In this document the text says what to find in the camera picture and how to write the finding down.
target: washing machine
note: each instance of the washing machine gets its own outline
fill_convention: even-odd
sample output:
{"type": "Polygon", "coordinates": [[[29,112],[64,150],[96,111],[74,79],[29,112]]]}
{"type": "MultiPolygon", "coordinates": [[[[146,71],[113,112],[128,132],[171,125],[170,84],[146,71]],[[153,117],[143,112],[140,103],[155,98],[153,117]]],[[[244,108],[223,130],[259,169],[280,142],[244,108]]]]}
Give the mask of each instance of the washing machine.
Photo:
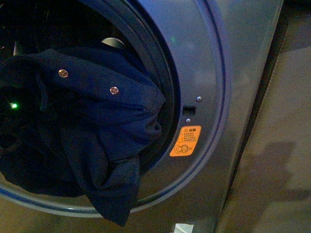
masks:
{"type": "MultiPolygon", "coordinates": [[[[142,61],[166,98],[162,136],[139,155],[138,200],[125,227],[102,219],[85,197],[35,195],[3,177],[0,195],[51,214],[97,217],[109,233],[168,233],[179,223],[193,225],[193,233],[214,232],[281,7],[282,0],[53,2],[65,18],[79,16],[74,25],[83,26],[84,36],[118,38],[142,61]]],[[[51,12],[42,11],[44,22],[51,12]]],[[[70,29],[57,25],[56,35],[70,44],[70,29]]],[[[31,27],[28,32],[32,37],[31,27]]]]}

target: floor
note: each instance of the floor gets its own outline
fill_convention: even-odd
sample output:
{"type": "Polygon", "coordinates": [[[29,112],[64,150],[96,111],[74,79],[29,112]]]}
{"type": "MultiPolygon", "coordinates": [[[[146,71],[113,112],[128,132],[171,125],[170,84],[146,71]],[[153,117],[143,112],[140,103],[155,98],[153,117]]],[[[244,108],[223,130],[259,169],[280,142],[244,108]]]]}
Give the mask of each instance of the floor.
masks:
{"type": "Polygon", "coordinates": [[[217,233],[311,233],[311,15],[289,20],[217,233]]]}

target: navy jacket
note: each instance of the navy jacket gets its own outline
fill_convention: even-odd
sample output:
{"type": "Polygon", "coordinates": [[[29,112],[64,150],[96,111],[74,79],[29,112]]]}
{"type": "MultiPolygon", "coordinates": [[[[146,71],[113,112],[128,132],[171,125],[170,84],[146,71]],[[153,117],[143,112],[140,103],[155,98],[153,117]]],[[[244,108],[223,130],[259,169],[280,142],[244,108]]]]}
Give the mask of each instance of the navy jacket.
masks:
{"type": "Polygon", "coordinates": [[[141,63],[104,44],[50,49],[8,59],[0,83],[2,99],[17,98],[21,112],[0,122],[6,180],[37,194],[85,194],[124,225],[139,187],[138,153],[161,135],[165,101],[141,63]]]}

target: metal snap button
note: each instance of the metal snap button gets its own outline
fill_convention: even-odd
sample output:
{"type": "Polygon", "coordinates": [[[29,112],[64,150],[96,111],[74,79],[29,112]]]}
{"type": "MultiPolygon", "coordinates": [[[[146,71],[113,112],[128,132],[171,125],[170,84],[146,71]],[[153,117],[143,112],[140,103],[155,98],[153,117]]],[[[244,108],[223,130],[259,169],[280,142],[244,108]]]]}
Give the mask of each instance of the metal snap button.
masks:
{"type": "Polygon", "coordinates": [[[116,86],[113,86],[112,88],[110,88],[110,93],[112,95],[116,95],[119,93],[119,89],[116,86]]]}
{"type": "Polygon", "coordinates": [[[59,71],[58,71],[58,75],[61,77],[61,78],[66,78],[66,77],[68,77],[68,71],[66,71],[65,69],[60,69],[59,71]]]}

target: warning sticker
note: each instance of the warning sticker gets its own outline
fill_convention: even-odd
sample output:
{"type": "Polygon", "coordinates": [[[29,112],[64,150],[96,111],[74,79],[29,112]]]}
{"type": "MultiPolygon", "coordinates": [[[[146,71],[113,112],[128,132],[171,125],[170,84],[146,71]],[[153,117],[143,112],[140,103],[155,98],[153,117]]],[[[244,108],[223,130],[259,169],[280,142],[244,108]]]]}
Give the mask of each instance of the warning sticker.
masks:
{"type": "Polygon", "coordinates": [[[181,128],[178,140],[171,151],[170,156],[189,156],[193,153],[194,148],[199,140],[201,126],[185,126],[181,128]]]}

